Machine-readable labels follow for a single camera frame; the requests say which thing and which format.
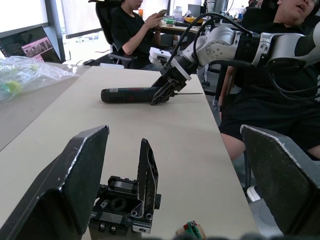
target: window blind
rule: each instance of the window blind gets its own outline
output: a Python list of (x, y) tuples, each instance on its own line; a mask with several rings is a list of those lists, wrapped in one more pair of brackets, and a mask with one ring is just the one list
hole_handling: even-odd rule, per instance
[(86, 34), (101, 28), (96, 4), (88, 0), (58, 0), (61, 1), (64, 26), (67, 36)]
[(45, 0), (1, 0), (0, 33), (48, 23)]

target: smartphone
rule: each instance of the smartphone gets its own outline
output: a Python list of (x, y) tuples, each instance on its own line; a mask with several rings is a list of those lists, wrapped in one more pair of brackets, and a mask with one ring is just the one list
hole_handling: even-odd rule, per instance
[(167, 11), (168, 11), (168, 10), (166, 10), (166, 9), (162, 9), (160, 12), (158, 12), (159, 18), (160, 18), (160, 17), (164, 17), (164, 16), (166, 15)]

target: green object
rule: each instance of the green object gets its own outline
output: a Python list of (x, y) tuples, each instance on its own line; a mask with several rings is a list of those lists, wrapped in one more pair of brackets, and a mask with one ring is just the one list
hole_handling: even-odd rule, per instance
[(174, 19), (170, 19), (170, 18), (165, 18), (164, 21), (166, 22), (166, 24), (175, 24), (175, 20)]
[(185, 230), (186, 233), (192, 234), (197, 239), (203, 240), (203, 237), (201, 236), (201, 234), (197, 228), (197, 225), (194, 221), (188, 222), (187, 225), (188, 225), (188, 229)]

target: person's arm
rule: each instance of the person's arm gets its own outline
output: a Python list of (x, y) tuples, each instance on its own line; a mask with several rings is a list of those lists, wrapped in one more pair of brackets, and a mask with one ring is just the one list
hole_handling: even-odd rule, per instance
[(125, 54), (131, 55), (136, 48), (139, 46), (141, 41), (144, 39), (146, 33), (148, 32), (149, 28), (144, 24), (142, 28), (138, 31), (138, 33), (129, 39), (123, 46), (122, 49)]
[(156, 26), (158, 26), (160, 24), (161, 20), (162, 20), (162, 17), (158, 17), (158, 15), (156, 13), (154, 13), (150, 17), (148, 17), (148, 19), (145, 21), (145, 23), (143, 24), (142, 28), (138, 31), (138, 33), (135, 36), (133, 36), (132, 38), (130, 38), (129, 41), (126, 42), (122, 46), (123, 51), (126, 54), (131, 55), (136, 50), (136, 48), (139, 46), (141, 41), (144, 39), (148, 30), (153, 29)]
[(228, 69), (226, 71), (225, 77), (224, 77), (224, 82), (221, 90), (221, 94), (219, 97), (219, 105), (222, 106), (224, 102), (224, 98), (227, 94), (229, 84), (230, 84), (230, 78), (235, 74), (237, 68), (234, 66), (228, 66)]
[(161, 27), (162, 22), (160, 22), (159, 25), (154, 28), (155, 34), (153, 36), (153, 41), (155, 45), (161, 45)]

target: robotic arm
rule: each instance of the robotic arm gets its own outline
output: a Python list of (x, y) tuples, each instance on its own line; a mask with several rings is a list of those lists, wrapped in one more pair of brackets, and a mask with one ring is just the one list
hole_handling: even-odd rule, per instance
[(235, 67), (263, 67), (270, 72), (299, 71), (320, 61), (320, 23), (307, 36), (298, 33), (248, 34), (225, 26), (214, 28), (196, 39), (181, 55), (172, 58), (169, 52), (151, 48), (150, 61), (166, 64), (161, 77), (152, 87), (159, 87), (151, 102), (156, 105), (174, 96), (198, 67), (209, 63)]

